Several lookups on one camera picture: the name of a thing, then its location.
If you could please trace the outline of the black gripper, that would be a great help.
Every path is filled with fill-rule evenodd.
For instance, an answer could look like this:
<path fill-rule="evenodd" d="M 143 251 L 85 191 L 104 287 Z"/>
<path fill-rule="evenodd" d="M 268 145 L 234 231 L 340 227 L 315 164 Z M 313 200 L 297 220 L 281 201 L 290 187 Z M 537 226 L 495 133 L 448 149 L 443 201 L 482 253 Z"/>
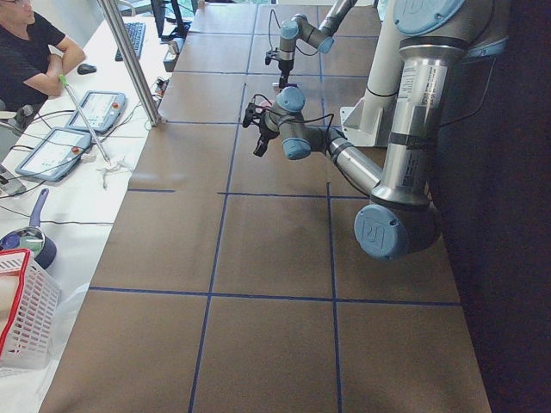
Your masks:
<path fill-rule="evenodd" d="M 276 123 L 271 119 L 269 112 L 257 115 L 257 126 L 260 138 L 253 151 L 256 157 L 262 157 L 268 149 L 268 143 L 279 136 L 279 129 Z"/>
<path fill-rule="evenodd" d="M 294 59 L 277 58 L 278 68 L 281 71 L 281 75 L 278 81 L 278 87 L 284 89 L 288 86 L 288 77 L 294 68 Z"/>

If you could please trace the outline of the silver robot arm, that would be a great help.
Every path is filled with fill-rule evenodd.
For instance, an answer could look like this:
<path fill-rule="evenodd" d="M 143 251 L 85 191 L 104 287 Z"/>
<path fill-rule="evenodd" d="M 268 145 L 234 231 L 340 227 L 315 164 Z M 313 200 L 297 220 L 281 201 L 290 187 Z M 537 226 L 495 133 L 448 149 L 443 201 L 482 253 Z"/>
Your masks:
<path fill-rule="evenodd" d="M 290 160 L 325 154 L 368 204 L 354 221 L 362 249 L 389 261 L 425 250 L 440 235 L 429 174 L 455 67 L 500 54 L 507 41 L 507 1 L 392 1 L 387 5 L 364 96 L 341 110 L 341 126 L 311 126 L 302 91 L 289 84 L 299 41 L 329 52 L 351 1 L 338 1 L 322 23 L 302 15 L 283 22 L 266 55 L 280 70 L 279 94 L 249 103 L 245 126 L 257 126 L 262 156 L 280 139 Z"/>
<path fill-rule="evenodd" d="M 317 28 L 308 21 L 304 14 L 296 14 L 290 20 L 282 23 L 279 46 L 266 52 L 265 57 L 266 65 L 269 65 L 271 61 L 278 62 L 280 71 L 278 89 L 284 89 L 291 85 L 288 78 L 294 68 L 295 52 L 298 50 L 297 41 L 301 40 L 317 52 L 327 54 L 334 43 L 334 34 L 349 11 L 355 6 L 356 1 L 336 1 Z"/>

